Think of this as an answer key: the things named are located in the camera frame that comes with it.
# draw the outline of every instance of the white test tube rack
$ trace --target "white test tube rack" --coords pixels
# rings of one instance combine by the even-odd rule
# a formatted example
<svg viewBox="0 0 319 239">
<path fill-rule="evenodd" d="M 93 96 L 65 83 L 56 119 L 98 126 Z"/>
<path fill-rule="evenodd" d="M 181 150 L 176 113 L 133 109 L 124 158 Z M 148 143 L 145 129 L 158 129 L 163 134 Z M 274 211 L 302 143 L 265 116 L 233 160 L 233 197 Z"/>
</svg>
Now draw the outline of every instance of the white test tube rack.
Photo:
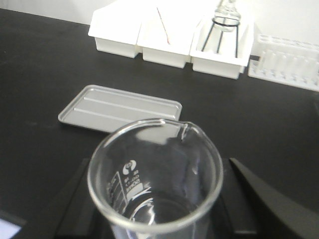
<svg viewBox="0 0 319 239">
<path fill-rule="evenodd" d="M 250 60 L 250 77 L 319 91 L 319 45 L 259 35 L 259 61 Z"/>
</svg>

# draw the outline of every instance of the glass beaker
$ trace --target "glass beaker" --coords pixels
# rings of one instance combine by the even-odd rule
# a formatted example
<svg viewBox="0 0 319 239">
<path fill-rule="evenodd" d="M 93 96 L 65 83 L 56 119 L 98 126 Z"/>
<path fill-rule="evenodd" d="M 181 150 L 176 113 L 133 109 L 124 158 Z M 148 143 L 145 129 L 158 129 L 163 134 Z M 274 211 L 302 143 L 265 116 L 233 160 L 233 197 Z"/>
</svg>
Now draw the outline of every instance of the glass beaker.
<svg viewBox="0 0 319 239">
<path fill-rule="evenodd" d="M 117 239 L 204 239 L 223 181 L 219 153 L 191 122 L 146 119 L 106 137 L 89 191 Z"/>
</svg>

